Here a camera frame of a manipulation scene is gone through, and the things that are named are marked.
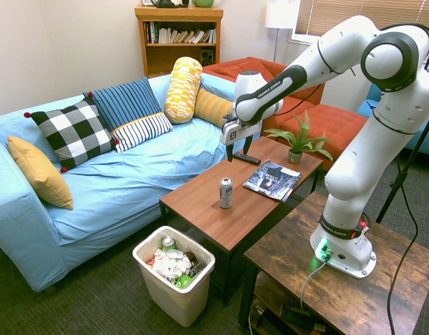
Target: plant pot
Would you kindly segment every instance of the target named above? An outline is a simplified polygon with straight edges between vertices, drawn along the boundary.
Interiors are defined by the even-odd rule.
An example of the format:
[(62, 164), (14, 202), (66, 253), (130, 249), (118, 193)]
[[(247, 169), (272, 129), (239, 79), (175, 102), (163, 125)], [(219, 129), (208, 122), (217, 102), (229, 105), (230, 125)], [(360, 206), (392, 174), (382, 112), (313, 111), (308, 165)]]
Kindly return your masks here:
[(214, 0), (193, 0), (196, 7), (211, 7)]
[(294, 152), (292, 152), (292, 150), (289, 150), (289, 163), (290, 164), (299, 164), (299, 162), (301, 161), (301, 157), (302, 157), (303, 153), (301, 152), (300, 154), (295, 154)]

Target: soda can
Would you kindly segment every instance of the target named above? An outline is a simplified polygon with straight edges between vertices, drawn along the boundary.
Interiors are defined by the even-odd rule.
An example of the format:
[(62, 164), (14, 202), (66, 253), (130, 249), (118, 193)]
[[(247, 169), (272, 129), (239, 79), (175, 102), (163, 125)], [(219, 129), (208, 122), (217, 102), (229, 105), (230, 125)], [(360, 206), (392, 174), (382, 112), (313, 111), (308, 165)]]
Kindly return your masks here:
[(220, 180), (220, 206), (230, 208), (233, 203), (233, 181), (225, 177)]
[(175, 249), (175, 240), (172, 237), (166, 236), (161, 240), (161, 248), (163, 251)]

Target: wooden bookshelf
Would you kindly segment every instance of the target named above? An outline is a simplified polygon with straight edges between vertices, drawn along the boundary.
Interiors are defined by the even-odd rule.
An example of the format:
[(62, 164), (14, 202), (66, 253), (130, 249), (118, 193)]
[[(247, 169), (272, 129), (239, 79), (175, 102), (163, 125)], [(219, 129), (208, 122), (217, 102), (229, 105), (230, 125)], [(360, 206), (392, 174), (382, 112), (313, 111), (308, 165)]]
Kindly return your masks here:
[[(203, 51), (213, 54), (213, 64), (220, 62), (220, 21), (223, 10), (219, 8), (135, 8), (140, 30), (144, 75), (157, 77), (171, 73), (175, 61), (180, 57), (192, 57), (201, 62)], [(216, 30), (215, 43), (148, 43), (147, 22), (159, 22), (162, 28), (177, 31)]]

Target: white lamp shade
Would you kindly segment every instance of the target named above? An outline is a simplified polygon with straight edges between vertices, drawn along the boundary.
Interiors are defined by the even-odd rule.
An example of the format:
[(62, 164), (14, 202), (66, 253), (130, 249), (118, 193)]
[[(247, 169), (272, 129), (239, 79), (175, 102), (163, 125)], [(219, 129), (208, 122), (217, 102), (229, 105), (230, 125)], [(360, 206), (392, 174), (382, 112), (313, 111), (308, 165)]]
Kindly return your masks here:
[(265, 26), (267, 28), (294, 28), (296, 7), (288, 3), (270, 3), (266, 7)]

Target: rustic wooden table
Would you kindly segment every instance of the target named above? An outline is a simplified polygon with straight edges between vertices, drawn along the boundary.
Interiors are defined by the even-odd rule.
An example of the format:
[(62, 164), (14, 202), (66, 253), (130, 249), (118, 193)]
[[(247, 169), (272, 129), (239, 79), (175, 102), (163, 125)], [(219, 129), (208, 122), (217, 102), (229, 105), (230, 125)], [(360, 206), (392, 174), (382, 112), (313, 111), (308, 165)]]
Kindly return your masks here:
[[(276, 290), (296, 297), (299, 302), (305, 279), (321, 265), (315, 259), (309, 238), (318, 225), (325, 203), (325, 195), (312, 193), (245, 252), (248, 265), (239, 313), (241, 325), (247, 327), (254, 295), (266, 299), (263, 297), (266, 281), (271, 284), (267, 289), (274, 285)], [(304, 292), (303, 305), (318, 313), (340, 334), (391, 334), (387, 297), (410, 240), (378, 223), (372, 224), (367, 236), (377, 254), (373, 273), (359, 280), (325, 266), (310, 279)], [(391, 300), (397, 335), (413, 333), (428, 291), (429, 250), (414, 244), (402, 264)], [(282, 293), (272, 294), (277, 299)], [(280, 305), (271, 302), (269, 305), (280, 315)]]
[[(312, 173), (318, 174), (322, 160), (304, 154), (300, 164), (292, 165), (287, 161), (288, 150), (289, 147), (281, 143), (260, 137), (251, 144), (248, 155), (260, 158), (262, 163), (269, 159), (273, 163), (300, 171), (302, 178), (298, 186)], [(211, 282), (225, 293), (225, 305), (229, 299), (226, 294), (228, 288), (244, 266), (243, 252), (289, 211), (286, 204), (243, 186), (257, 169), (257, 165), (238, 159), (233, 158), (232, 162), (224, 160), (160, 199), (165, 224), (166, 209), (170, 209), (206, 237), (204, 246), (216, 257)], [(228, 209), (219, 205), (219, 183), (223, 177), (230, 177), (233, 181), (232, 206)]]

